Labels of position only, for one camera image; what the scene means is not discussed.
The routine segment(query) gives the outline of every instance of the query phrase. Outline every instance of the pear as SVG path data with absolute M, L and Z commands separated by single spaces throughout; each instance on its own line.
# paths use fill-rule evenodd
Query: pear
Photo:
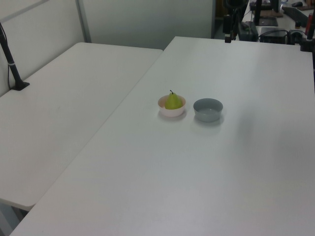
M 170 91 L 171 93 L 165 102 L 165 108 L 168 110 L 181 108 L 183 106 L 182 100 L 177 96 L 177 94 L 173 93 L 172 90 Z

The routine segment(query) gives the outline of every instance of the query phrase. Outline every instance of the bowl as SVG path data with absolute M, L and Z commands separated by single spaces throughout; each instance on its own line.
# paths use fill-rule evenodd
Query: bowl
M 182 100 L 183 106 L 181 108 L 178 108 L 178 109 L 169 110 L 169 109 L 165 108 L 165 102 L 166 102 L 168 96 L 169 95 L 163 96 L 158 100 L 157 104 L 158 104 L 160 112 L 166 117 L 180 116 L 185 110 L 186 100 L 182 96 L 178 96 Z
M 223 105 L 215 99 L 202 98 L 194 103 L 193 109 L 198 120 L 213 122 L 220 118 Z

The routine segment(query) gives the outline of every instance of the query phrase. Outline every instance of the white table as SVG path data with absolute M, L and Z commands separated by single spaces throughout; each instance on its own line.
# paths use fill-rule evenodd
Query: white table
M 11 236 L 313 235 L 314 121 L 312 54 L 176 37 Z
M 292 3 L 294 2 L 297 2 L 297 1 L 300 1 L 300 0 L 288 0 L 288 2 L 286 2 L 285 4 L 282 4 L 282 6 L 285 6 L 285 7 L 292 7 Z M 249 1 L 248 5 L 247 5 L 247 8 L 246 8 L 246 11 L 245 11 L 245 14 L 248 13 L 250 11 L 250 2 L 251 0 Z M 304 15 L 306 15 L 307 17 L 309 16 L 310 13 L 313 13 L 314 10 L 307 10 L 307 11 L 301 11 Z M 269 27 L 269 28 L 282 28 L 282 29 L 285 29 L 287 31 L 289 30 L 295 30 L 295 21 L 292 20 L 292 18 L 290 18 L 289 16 L 287 16 L 286 14 L 284 14 L 284 11 L 282 9 L 280 9 L 280 12 L 283 14 L 283 17 L 278 17 L 277 18 L 277 21 L 278 21 L 278 26 L 258 26 L 256 27 L 257 28 L 257 31 L 258 31 L 258 35 L 261 34 L 261 28 L 262 27 Z M 249 12 L 248 14 L 246 14 L 243 18 L 243 22 L 246 22 L 246 21 L 254 21 L 254 14 L 252 15 L 252 18 L 251 18 L 251 13 L 252 12 Z M 303 32 L 305 32 L 305 28 L 301 27 L 300 29 L 298 30 L 301 30 Z
M 0 98 L 0 202 L 30 210 L 161 50 L 79 43 Z

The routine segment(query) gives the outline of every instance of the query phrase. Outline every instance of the black cable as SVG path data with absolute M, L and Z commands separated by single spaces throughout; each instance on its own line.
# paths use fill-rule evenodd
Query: black cable
M 2 33 L 4 34 L 6 42 L 8 42 L 8 39 L 6 37 L 5 31 L 4 31 L 1 23 L 0 23 L 0 29 L 2 30 Z M 8 86 L 9 86 L 9 89 L 11 90 L 9 78 L 10 78 L 10 66 L 8 65 Z
M 5 40 L 6 40 L 7 42 L 8 42 L 8 40 L 7 40 L 7 38 L 6 38 L 6 34 L 5 34 L 5 31 L 4 31 L 3 27 L 2 27 L 2 24 L 1 24 L 1 22 L 0 22 L 0 28 L 1 28 L 2 32 L 3 32 L 3 34 L 4 34 Z
M 265 36 L 265 35 L 267 35 L 267 34 L 275 33 L 275 32 L 286 32 L 286 34 L 289 33 L 289 31 L 287 31 L 287 30 L 285 30 L 285 29 L 271 30 L 271 31 L 262 33 L 260 36 L 258 36 L 258 38 L 260 38 L 261 36 Z
M 251 10 L 249 10 L 244 16 L 246 16 L 248 13 L 250 13 L 251 12 Z M 243 16 L 243 18 L 244 18 L 244 16 Z
M 301 31 L 301 30 L 298 30 L 298 29 L 291 29 L 289 31 L 289 33 L 292 33 L 292 32 L 301 32 L 301 33 L 303 33 L 303 34 L 305 34 L 307 36 L 307 34 L 304 31 Z
M 8 86 L 9 86 L 9 89 L 11 90 L 11 87 L 10 87 L 10 81 L 9 81 L 9 75 L 10 75 L 10 66 L 8 65 Z

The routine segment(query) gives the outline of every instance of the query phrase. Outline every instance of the table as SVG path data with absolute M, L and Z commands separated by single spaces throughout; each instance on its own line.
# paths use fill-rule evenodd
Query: table
M 175 37 L 12 236 L 312 235 L 311 58 Z M 158 112 L 170 89 L 187 101 L 177 118 Z M 194 119 L 204 97 L 219 121 Z
M 30 210 L 161 50 L 78 43 L 0 98 L 0 202 Z
M 285 7 L 291 7 L 292 3 L 294 2 L 298 2 L 299 0 L 288 0 L 286 3 L 282 4 L 282 6 Z M 246 11 L 245 11 L 245 15 L 243 17 L 243 22 L 246 21 L 251 21 L 251 12 L 250 12 L 250 2 L 249 1 Z M 310 13 L 313 13 L 314 10 L 307 10 L 307 11 L 301 11 L 304 15 L 309 16 Z M 289 16 L 287 16 L 286 14 L 284 14 L 284 11 L 281 9 L 280 12 L 283 14 L 283 17 L 278 17 L 277 21 L 278 21 L 278 26 L 258 26 L 257 31 L 258 31 L 258 35 L 261 34 L 261 28 L 262 27 L 271 27 L 271 28 L 283 28 L 287 31 L 289 30 L 295 30 L 295 21 L 292 20 Z M 301 27 L 299 30 L 302 30 L 303 32 L 305 32 L 305 28 Z

